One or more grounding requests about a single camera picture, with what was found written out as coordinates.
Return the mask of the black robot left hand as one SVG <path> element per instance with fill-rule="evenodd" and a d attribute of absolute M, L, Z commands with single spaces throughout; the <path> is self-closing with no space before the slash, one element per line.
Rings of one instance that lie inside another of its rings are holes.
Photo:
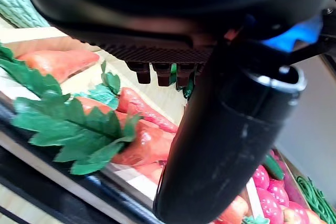
<path fill-rule="evenodd" d="M 51 25 L 125 61 L 140 83 L 196 82 L 153 203 L 209 223 L 241 192 L 307 85 L 329 0 L 31 0 Z"/>

